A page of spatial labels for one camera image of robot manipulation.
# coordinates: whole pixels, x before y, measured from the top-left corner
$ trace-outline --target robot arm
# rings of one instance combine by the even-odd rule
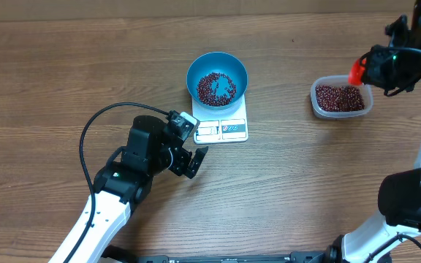
[[[421,50],[421,0],[415,5],[411,31],[407,29],[406,17],[402,16],[386,28],[386,34],[392,37],[390,47],[399,48],[373,47],[357,62],[351,80],[355,83],[357,78],[362,83],[383,88],[386,96],[412,91],[421,78],[421,55],[398,50],[401,47]],[[330,247],[341,251],[336,259],[332,257],[331,262],[340,262],[341,259],[351,263],[378,262],[403,242],[401,235],[421,235],[421,146],[413,170],[384,179],[378,206],[379,210],[364,224],[340,237],[337,244]]]
[[[176,175],[193,178],[208,148],[191,152],[182,146],[199,126],[187,113],[170,112],[165,124],[153,116],[137,116],[129,132],[128,143],[108,159],[94,180],[96,209],[91,211],[91,196],[77,223],[67,235],[50,263],[65,262],[91,213],[94,219],[82,243],[69,262],[98,262],[115,234],[151,191],[154,175],[170,169]],[[114,161],[121,153],[121,161]]]

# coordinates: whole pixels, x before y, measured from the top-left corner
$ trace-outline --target clear plastic container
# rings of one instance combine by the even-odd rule
[[[327,112],[319,107],[318,101],[316,100],[316,87],[318,85],[331,85],[331,86],[345,86],[351,85],[348,82],[348,75],[329,76],[321,77],[313,83],[311,86],[311,103],[313,105],[313,111],[316,117],[323,119],[342,119],[351,118],[368,113],[373,107],[373,94],[371,93],[371,87],[369,85],[353,85],[360,89],[362,94],[363,102],[365,103],[364,110],[357,110],[353,112]]]

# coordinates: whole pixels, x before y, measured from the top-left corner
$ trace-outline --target white kitchen scale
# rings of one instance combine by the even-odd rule
[[[209,110],[192,99],[193,116],[200,121],[194,133],[197,144],[245,142],[248,139],[248,118],[245,96],[224,110]]]

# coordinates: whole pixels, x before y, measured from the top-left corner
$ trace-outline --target red bean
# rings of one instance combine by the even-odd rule
[[[365,109],[360,89],[354,86],[318,85],[316,100],[318,105],[328,112],[351,112]]]
[[[219,80],[220,77],[225,77],[229,84],[229,87],[225,88],[225,91],[228,93],[223,95],[217,95],[217,89],[219,84],[217,83],[216,88],[212,88],[212,84]],[[197,96],[199,100],[210,106],[224,106],[229,104],[233,98],[235,98],[237,91],[237,86],[233,84],[233,80],[229,76],[223,73],[212,72],[207,76],[201,78],[197,84]]]

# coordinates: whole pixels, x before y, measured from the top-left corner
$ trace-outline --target wooden table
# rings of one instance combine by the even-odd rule
[[[395,98],[376,88],[372,111],[347,121],[315,118],[309,88],[387,44],[399,15],[0,23],[0,262],[46,262],[76,222],[88,196],[78,140],[97,110],[190,112],[186,70],[215,50],[249,71],[249,141],[212,145],[193,180],[158,176],[112,244],[169,256],[324,250],[373,214],[386,175],[412,168],[421,83]],[[153,113],[112,110],[91,127],[92,177],[138,114]],[[421,251],[407,242],[393,257],[421,262]]]

